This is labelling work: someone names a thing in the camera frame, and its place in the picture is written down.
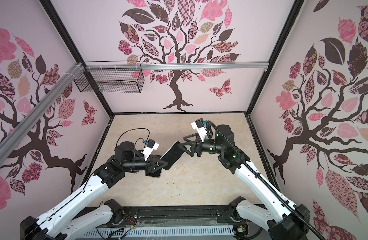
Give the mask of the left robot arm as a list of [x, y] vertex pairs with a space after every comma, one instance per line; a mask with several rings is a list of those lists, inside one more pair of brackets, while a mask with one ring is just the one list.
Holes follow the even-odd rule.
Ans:
[[114, 200], [81, 217], [77, 214], [124, 178], [126, 173], [144, 171], [147, 176], [159, 177], [167, 162], [152, 154], [158, 147], [159, 144], [152, 139], [146, 141], [143, 150], [136, 150], [132, 142], [122, 142], [115, 147], [114, 155], [96, 169], [85, 184], [39, 217], [24, 219], [20, 224], [20, 239], [75, 240], [99, 225], [121, 222], [123, 207]]

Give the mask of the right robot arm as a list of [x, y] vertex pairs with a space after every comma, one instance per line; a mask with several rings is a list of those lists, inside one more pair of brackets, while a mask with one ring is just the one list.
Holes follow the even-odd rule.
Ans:
[[323, 235], [310, 224], [310, 211], [296, 205], [269, 182], [255, 164], [235, 144], [235, 134], [228, 125], [216, 126], [198, 119], [191, 123], [196, 133], [184, 137], [179, 148], [193, 157], [216, 154], [219, 162], [243, 181], [263, 203], [263, 207], [240, 198], [232, 202], [238, 218], [248, 220], [269, 233], [273, 240], [302, 240], [308, 232], [320, 240]]

